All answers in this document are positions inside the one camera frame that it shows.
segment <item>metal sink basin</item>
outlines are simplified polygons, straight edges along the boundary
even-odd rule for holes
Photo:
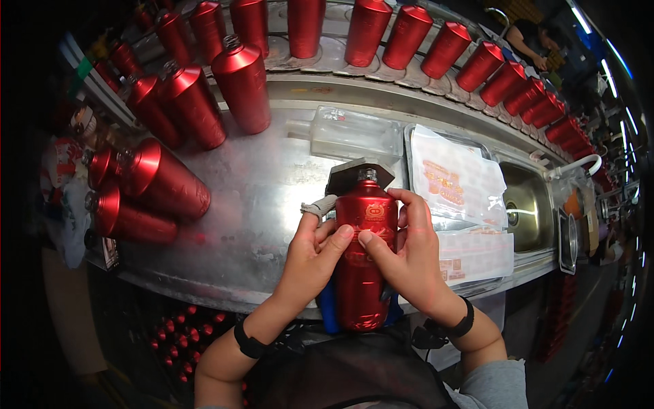
[[[514,235],[515,252],[552,247],[554,218],[543,177],[509,162],[501,162],[500,169],[506,182],[504,203],[509,218],[509,233]]]

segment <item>faucet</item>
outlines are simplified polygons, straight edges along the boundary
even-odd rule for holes
[[[494,7],[487,7],[487,8],[484,9],[484,11],[485,12],[496,11],[496,12],[500,13],[504,17],[504,19],[506,20],[506,25],[504,26],[504,30],[502,30],[502,34],[500,34],[500,37],[497,39],[497,41],[495,41],[495,43],[497,43],[499,40],[504,38],[504,35],[506,34],[506,32],[509,31],[509,27],[511,27],[511,23],[509,22],[509,16],[507,16],[502,10],[496,9]]]
[[[569,165],[565,165],[563,167],[559,166],[558,168],[545,172],[543,177],[545,178],[546,181],[551,182],[553,179],[559,179],[567,171],[573,170],[574,168],[578,168],[582,165],[591,163],[593,161],[595,161],[595,163],[593,164],[593,166],[591,166],[590,169],[588,169],[589,175],[593,176],[600,169],[600,166],[602,166],[602,157],[598,154],[584,156],[583,158],[579,159],[576,162],[572,162]]]

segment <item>black wristband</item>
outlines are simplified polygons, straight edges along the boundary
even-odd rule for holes
[[[234,325],[234,338],[238,342],[239,347],[241,347],[241,352],[250,358],[259,359],[262,357],[267,349],[268,345],[263,345],[255,338],[249,338],[243,330],[243,321],[239,321]]]
[[[472,328],[472,323],[475,321],[475,309],[472,307],[472,304],[466,297],[459,296],[466,302],[468,307],[468,314],[463,317],[461,322],[452,328],[443,328],[445,334],[450,338],[460,338],[470,331]]]

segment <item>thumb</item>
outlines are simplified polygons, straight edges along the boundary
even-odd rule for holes
[[[320,265],[324,265],[327,270],[332,271],[336,267],[338,259],[341,258],[341,255],[352,242],[352,237],[354,237],[354,228],[349,224],[344,224],[339,227],[334,234],[332,234],[322,248],[322,251],[317,259],[320,260]]]
[[[359,243],[366,250],[366,253],[373,259],[377,267],[386,276],[387,273],[394,273],[400,270],[400,258],[393,253],[388,244],[370,230],[359,232]]]

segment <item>gray sleeve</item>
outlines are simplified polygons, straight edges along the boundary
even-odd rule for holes
[[[489,362],[470,372],[459,392],[445,388],[461,409],[527,408],[524,361]]]

